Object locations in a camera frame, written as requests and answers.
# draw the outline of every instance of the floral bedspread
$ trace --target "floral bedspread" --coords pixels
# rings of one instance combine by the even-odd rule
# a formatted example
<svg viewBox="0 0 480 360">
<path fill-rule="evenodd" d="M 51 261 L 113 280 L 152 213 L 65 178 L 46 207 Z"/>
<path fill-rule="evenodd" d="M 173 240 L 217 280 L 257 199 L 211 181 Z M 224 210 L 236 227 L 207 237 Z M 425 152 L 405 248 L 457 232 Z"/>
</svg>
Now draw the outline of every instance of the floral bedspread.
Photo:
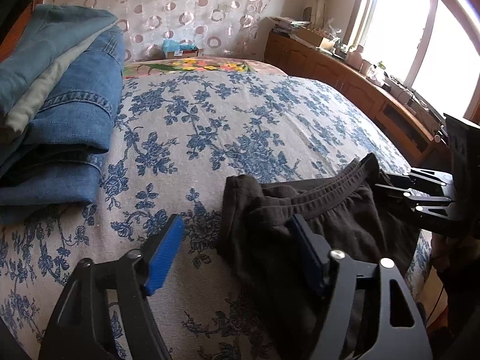
<svg viewBox="0 0 480 360">
<path fill-rule="evenodd" d="M 76 263 L 121 257 L 174 213 L 183 216 L 183 243 L 165 285 L 149 299 L 172 358 L 278 358 L 250 299 L 214 249 L 225 178 L 324 178 L 368 152 L 386 171 L 409 168 L 332 87 L 253 72 L 126 79 L 111 147 L 97 205 L 51 206 L 22 226 L 0 228 L 0 316 L 33 359 Z M 419 237 L 406 276 L 415 296 L 427 274 L 427 237 Z M 128 358 L 115 295 L 109 298 L 118 352 Z"/>
<path fill-rule="evenodd" d="M 178 71 L 256 71 L 258 73 L 283 74 L 279 68 L 249 59 L 221 57 L 195 57 L 165 59 L 159 61 L 135 62 L 125 65 L 123 76 L 126 79 Z"/>
</svg>

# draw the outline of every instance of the blue gripper pad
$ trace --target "blue gripper pad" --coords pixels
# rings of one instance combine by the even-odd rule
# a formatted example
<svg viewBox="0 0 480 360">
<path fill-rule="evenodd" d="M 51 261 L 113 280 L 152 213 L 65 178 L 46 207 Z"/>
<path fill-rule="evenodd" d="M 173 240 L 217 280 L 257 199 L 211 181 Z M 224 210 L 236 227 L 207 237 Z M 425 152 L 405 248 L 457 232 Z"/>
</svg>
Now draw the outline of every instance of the blue gripper pad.
<svg viewBox="0 0 480 360">
<path fill-rule="evenodd" d="M 319 296 L 325 295 L 330 285 L 330 245 L 323 236 L 314 234 L 299 214 L 292 216 L 286 225 L 300 247 L 303 273 L 309 287 Z"/>
<path fill-rule="evenodd" d="M 143 285 L 148 296 L 153 295 L 156 290 L 162 288 L 182 241 L 184 229 L 182 217 L 172 215 L 162 231 L 150 237 L 146 242 L 146 244 L 150 242 L 156 244 L 160 239 L 157 249 L 150 252 L 151 257 L 148 261 L 149 274 Z"/>
</svg>

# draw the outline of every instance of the black pants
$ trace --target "black pants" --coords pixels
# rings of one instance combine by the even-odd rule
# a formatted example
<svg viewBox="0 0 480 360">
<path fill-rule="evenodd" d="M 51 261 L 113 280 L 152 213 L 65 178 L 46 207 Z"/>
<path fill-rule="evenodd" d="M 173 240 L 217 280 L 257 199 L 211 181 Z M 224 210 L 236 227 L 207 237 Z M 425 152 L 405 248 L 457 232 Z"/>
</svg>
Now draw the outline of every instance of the black pants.
<svg viewBox="0 0 480 360">
<path fill-rule="evenodd" d="M 369 263 L 391 258 L 402 275 L 409 268 L 420 230 L 376 199 L 378 182 L 389 180 L 373 154 L 334 178 L 263 185 L 248 175 L 226 180 L 217 250 L 251 290 L 282 358 L 301 357 L 326 304 L 304 279 L 298 245 L 285 226 L 293 214 L 303 215 L 332 249 Z M 355 344 L 362 303 L 354 303 L 346 351 Z"/>
</svg>

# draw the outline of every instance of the cable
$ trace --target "cable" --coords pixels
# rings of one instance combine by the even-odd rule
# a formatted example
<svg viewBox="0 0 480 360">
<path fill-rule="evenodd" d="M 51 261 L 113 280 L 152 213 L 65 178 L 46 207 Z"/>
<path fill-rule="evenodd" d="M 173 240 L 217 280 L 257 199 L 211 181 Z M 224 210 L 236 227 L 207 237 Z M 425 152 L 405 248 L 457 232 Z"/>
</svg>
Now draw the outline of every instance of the cable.
<svg viewBox="0 0 480 360">
<path fill-rule="evenodd" d="M 438 302 L 440 302 L 440 298 L 442 297 L 442 294 L 443 294 L 443 286 L 442 286 L 442 290 L 440 291 L 440 295 L 438 296 L 438 299 L 435 303 L 435 306 L 433 307 L 433 310 L 431 311 L 430 315 L 428 316 L 427 318 L 427 321 L 425 324 L 428 324 L 428 321 L 430 320 L 431 316 L 434 315 L 434 312 L 435 312 L 435 309 L 437 308 L 438 306 Z"/>
</svg>

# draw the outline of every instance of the wooden dresser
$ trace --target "wooden dresser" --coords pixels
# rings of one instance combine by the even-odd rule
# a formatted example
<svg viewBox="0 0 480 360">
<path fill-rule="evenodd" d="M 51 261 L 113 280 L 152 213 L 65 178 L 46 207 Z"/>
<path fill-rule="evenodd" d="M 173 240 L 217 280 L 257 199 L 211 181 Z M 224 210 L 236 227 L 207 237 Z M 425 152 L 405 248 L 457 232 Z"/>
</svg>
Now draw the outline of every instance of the wooden dresser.
<svg viewBox="0 0 480 360">
<path fill-rule="evenodd" d="M 413 167 L 450 171 L 450 153 L 387 91 L 346 64 L 273 32 L 264 61 L 290 76 L 326 83 L 364 112 L 387 135 Z"/>
</svg>

